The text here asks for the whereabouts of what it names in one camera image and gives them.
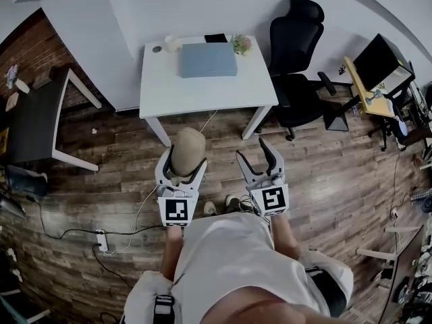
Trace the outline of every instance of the small plant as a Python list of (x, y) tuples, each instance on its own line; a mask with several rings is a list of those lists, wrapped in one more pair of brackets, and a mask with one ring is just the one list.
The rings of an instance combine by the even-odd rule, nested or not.
[(244, 55), (245, 52), (252, 49), (252, 41), (242, 34), (233, 36), (231, 43), (234, 45), (234, 52), (237, 54)]
[(18, 74), (18, 65), (13, 65), (11, 68), (9, 68), (9, 71), (7, 71), (5, 77), (6, 77), (6, 86), (8, 89), (12, 89), (14, 87), (14, 84), (17, 80), (17, 74)]

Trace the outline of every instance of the person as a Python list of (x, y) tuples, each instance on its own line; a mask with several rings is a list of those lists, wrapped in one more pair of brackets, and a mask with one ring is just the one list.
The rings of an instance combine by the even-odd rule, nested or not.
[(154, 323), (155, 299), (165, 294), (175, 301), (173, 324), (346, 323), (330, 317), (328, 294), (308, 268), (332, 276), (344, 310), (353, 288), (349, 267), (299, 247), (284, 214), (271, 217), (270, 232), (267, 220), (233, 196), (224, 215), (214, 211), (192, 221), (184, 236), (181, 227), (167, 228), (161, 269), (145, 271), (130, 292), (126, 324)]

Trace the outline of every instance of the wooden floor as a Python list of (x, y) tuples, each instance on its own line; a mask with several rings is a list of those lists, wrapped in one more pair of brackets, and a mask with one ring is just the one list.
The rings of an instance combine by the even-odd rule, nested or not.
[[(337, 98), (349, 99), (340, 88)], [(222, 205), (229, 193), (244, 194), (245, 181), (235, 152), (241, 150), (253, 165), (265, 166), (264, 154), (256, 136), (242, 140), (241, 131), (254, 109), (220, 111), (203, 132), (207, 138), (209, 161), (200, 188), (195, 217), (203, 215), (203, 203)], [(161, 119), (167, 133), (190, 126), (200, 129), (212, 112)], [(322, 119), (296, 128), (296, 139), (285, 140), (285, 131), (275, 121), (263, 130), (285, 159), (290, 187), (290, 222), (304, 246), (349, 265), (355, 274), (351, 303), (370, 316), (378, 316), (384, 296), (369, 279), (380, 265), (355, 254), (358, 247), (394, 250), (393, 237), (384, 235), (394, 195), (394, 172), (398, 149), (393, 137), (387, 152), (381, 151), (381, 137), (367, 132), (374, 126), (370, 115), (347, 114), (349, 132), (328, 132)], [(60, 149), (86, 161), (99, 164), (94, 173), (57, 161), (43, 161), (35, 168), (47, 172), (49, 195), (42, 202), (47, 231), (59, 235), (67, 228), (130, 232), (142, 200), (155, 187), (154, 168), (165, 147), (145, 121), (137, 115), (117, 116), (108, 108), (68, 113), (61, 118)], [(400, 154), (396, 173), (396, 197), (413, 186), (428, 185), (427, 173), (412, 164), (412, 154), (421, 143)], [(99, 313), (108, 311), (121, 317), (129, 287), (104, 271), (92, 255), (94, 235), (74, 232), (62, 240), (44, 236), (36, 205), (19, 200), (27, 221), (0, 214), (2, 244), (18, 253), (23, 290), (44, 308), (53, 311), (56, 322), (100, 323)], [(415, 225), (426, 220), (411, 207), (409, 200), (398, 209), (398, 225)], [(138, 219), (139, 227), (159, 223), (156, 198), (150, 197)], [(131, 284), (142, 272), (157, 269), (164, 244), (164, 229), (156, 228), (135, 236), (132, 245), (113, 256), (99, 254), (102, 262)], [(127, 245), (127, 236), (109, 236), (109, 248)], [(355, 316), (344, 314), (354, 320)]]

